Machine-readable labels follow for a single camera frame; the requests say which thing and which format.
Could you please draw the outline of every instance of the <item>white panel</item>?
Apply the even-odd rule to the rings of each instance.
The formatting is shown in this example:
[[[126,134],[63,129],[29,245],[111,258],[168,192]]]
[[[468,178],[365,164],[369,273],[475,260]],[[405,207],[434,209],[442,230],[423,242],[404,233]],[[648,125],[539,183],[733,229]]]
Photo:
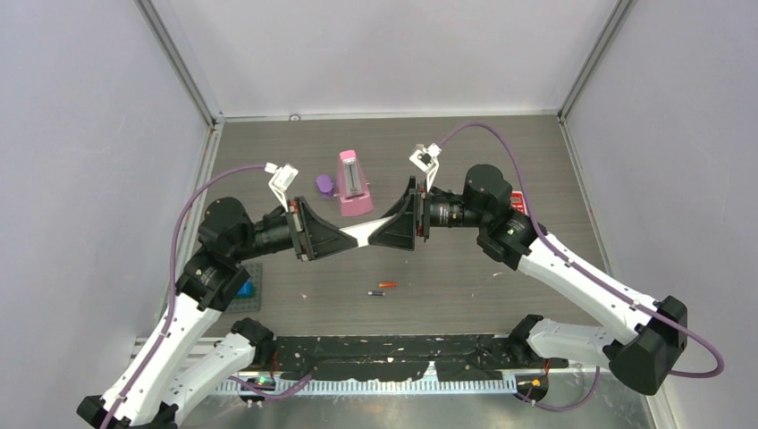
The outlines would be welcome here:
[[[171,0],[224,115],[557,111],[615,0]]]
[[[1,426],[80,428],[156,322],[207,130],[133,2],[2,10]]]
[[[639,1],[569,117],[613,272],[724,354],[669,379],[682,428],[755,427],[758,3]],[[689,342],[676,369],[714,367]]]

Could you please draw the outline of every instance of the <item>white bracket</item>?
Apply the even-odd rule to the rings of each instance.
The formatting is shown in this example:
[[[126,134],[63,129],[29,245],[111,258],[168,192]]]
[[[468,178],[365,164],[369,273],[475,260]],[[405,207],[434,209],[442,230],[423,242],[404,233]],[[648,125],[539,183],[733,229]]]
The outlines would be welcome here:
[[[280,167],[276,164],[266,163],[265,172],[269,172],[273,175],[270,181],[268,181],[268,187],[274,193],[276,199],[282,204],[284,210],[288,210],[287,207],[287,188],[290,187],[295,177],[298,176],[298,170],[286,164],[284,167]]]
[[[437,176],[437,170],[440,169],[440,162],[437,160],[440,152],[442,149],[432,143],[429,147],[416,145],[416,150],[410,155],[410,162],[426,174],[426,190],[432,188],[434,177]]]

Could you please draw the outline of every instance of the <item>blue object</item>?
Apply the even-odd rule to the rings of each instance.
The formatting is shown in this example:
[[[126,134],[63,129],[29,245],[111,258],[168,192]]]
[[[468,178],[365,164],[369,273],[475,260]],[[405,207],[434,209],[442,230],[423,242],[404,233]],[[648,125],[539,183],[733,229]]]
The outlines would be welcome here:
[[[251,280],[248,280],[245,282],[245,284],[242,285],[235,298],[253,298],[253,293],[253,282]]]

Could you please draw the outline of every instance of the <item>cable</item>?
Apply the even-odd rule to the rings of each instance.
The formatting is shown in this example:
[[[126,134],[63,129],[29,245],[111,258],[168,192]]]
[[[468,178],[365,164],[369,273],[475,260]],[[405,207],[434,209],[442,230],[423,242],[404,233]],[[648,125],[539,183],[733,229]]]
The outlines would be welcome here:
[[[292,386],[288,387],[286,391],[283,391],[282,393],[279,393],[276,395],[272,395],[271,393],[261,391],[254,384],[250,384],[239,377],[235,377],[235,376],[229,377],[229,379],[232,380],[233,382],[239,383],[245,389],[252,391],[258,396],[262,396],[266,398],[267,400],[286,400],[287,398],[291,398],[295,396],[299,391],[302,391],[303,389],[305,389],[306,385],[308,384],[308,382],[310,382],[312,378],[313,377],[310,374],[306,374],[303,378],[299,379],[297,383],[294,383]]]
[[[505,148],[505,150],[508,152],[508,155],[510,156],[510,161],[513,163],[513,167],[516,169],[516,177],[518,179],[518,184],[521,186],[521,192],[524,194],[524,205],[526,206],[526,211],[530,214],[532,225],[535,227],[535,231],[537,232],[537,235],[539,236],[540,240],[544,243],[544,245],[547,246],[547,248],[549,248],[550,250],[552,250],[552,253],[554,253],[557,257],[562,259],[564,262],[568,262],[569,257],[565,255],[563,252],[561,252],[558,248],[556,248],[552,243],[550,243],[550,241],[547,240],[547,237],[545,237],[545,235],[543,234],[543,231],[540,228],[539,222],[537,222],[535,211],[532,210],[531,203],[529,202],[529,196],[528,196],[528,193],[526,192],[526,186],[524,185],[524,174],[521,172],[521,166],[518,164],[518,161],[516,160],[516,156],[514,155],[513,150],[511,149],[508,142],[506,142],[503,136],[501,136],[501,134],[496,129],[494,129],[490,125],[487,125],[486,123],[483,123],[483,122],[476,122],[476,121],[466,122],[456,127],[447,136],[445,136],[444,139],[440,140],[440,142],[437,143],[437,146],[442,148],[442,146],[444,146],[444,144],[447,143],[448,140],[450,140],[453,136],[455,136],[462,130],[466,128],[471,128],[471,127],[484,128],[485,130],[490,131],[494,135],[494,137],[497,138],[501,142],[502,146]],[[614,289],[608,283],[604,282],[602,279],[590,273],[582,265],[577,264],[577,263],[572,263],[570,265],[574,267],[577,271],[579,271],[581,274],[583,274],[586,278],[590,279],[591,281],[595,282],[598,286],[608,291],[614,297],[624,301],[630,306],[634,305],[633,299],[624,295],[623,292]],[[646,315],[655,318],[656,320],[666,324],[667,326],[671,328],[676,329],[679,332],[684,333],[686,336],[699,342],[703,347],[708,349],[708,351],[710,351],[713,357],[716,359],[716,367],[712,369],[711,371],[708,371],[705,373],[690,373],[687,371],[672,370],[671,372],[669,372],[669,374],[680,376],[680,377],[686,377],[686,378],[712,378],[724,372],[724,357],[710,342],[706,341],[703,337],[701,337],[697,333],[690,331],[685,326],[682,326],[681,324],[674,322],[673,320],[669,319],[668,317],[664,315],[658,314],[655,310],[652,310],[648,307],[641,306],[641,305],[637,305],[636,308],[642,311],[643,313],[645,313]]]
[[[587,403],[590,398],[594,395],[595,391],[597,391],[597,386],[600,385],[600,367],[597,366],[594,370],[594,380],[593,385],[590,387],[590,391],[576,404],[569,405],[566,407],[556,407],[554,405],[547,405],[543,404],[542,402],[535,402],[535,407],[541,408],[541,409],[547,409],[548,411],[571,411],[572,409],[577,409]],[[531,393],[532,388],[530,387],[529,390],[526,392],[526,395],[516,392],[516,396],[518,396],[519,399],[523,400],[524,402],[532,403],[532,400],[529,399],[529,393]]]
[[[139,376],[142,374],[143,371],[145,371],[147,364],[149,364],[153,356],[156,355],[158,348],[160,348],[161,344],[164,342],[164,338],[166,334],[169,332],[169,329],[171,329],[171,323],[173,320],[173,312],[176,307],[176,293],[174,290],[174,288],[176,287],[176,245],[177,245],[177,242],[179,241],[179,232],[181,231],[181,224],[184,221],[184,216],[187,215],[187,212],[190,210],[195,200],[198,199],[200,195],[202,195],[203,192],[205,192],[206,189],[208,189],[214,183],[218,182],[219,180],[225,177],[231,176],[232,174],[235,174],[236,172],[245,172],[247,170],[263,170],[264,168],[265,168],[264,164],[251,164],[251,165],[243,165],[240,167],[232,168],[231,170],[222,172],[221,174],[215,176],[213,179],[211,179],[204,185],[200,186],[198,190],[196,190],[195,193],[192,194],[191,197],[189,197],[189,200],[181,209],[179,213],[179,219],[176,221],[176,224],[173,227],[173,236],[171,237],[171,258],[170,258],[170,264],[169,264],[169,283],[168,283],[168,310],[166,310],[166,318],[165,318],[164,325],[161,328],[161,335],[158,336],[158,338],[156,339],[156,342],[153,343],[153,346],[145,355],[145,358],[142,359],[142,362],[139,364],[139,366],[137,366],[137,369],[134,371],[134,374],[131,375],[131,377],[126,382],[126,384],[123,385],[123,388],[121,389],[121,391],[119,391],[118,397],[114,401],[113,405],[111,405],[111,409],[109,409],[108,413],[105,415],[105,419],[103,419],[103,423],[100,424],[100,429],[106,429],[108,427],[108,424],[110,423],[111,418],[113,418],[113,416],[116,414],[116,410],[118,410],[118,407],[123,403],[123,400],[126,399],[126,395],[129,394],[131,387],[134,386],[134,383],[137,382],[137,380],[139,379]]]

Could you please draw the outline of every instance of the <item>purple object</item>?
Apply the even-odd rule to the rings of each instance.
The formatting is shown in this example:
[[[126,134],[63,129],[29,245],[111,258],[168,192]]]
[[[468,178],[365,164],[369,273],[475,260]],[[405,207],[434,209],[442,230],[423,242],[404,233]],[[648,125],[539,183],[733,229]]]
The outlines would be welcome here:
[[[328,174],[320,174],[316,177],[316,186],[324,198],[334,197],[334,181]]]

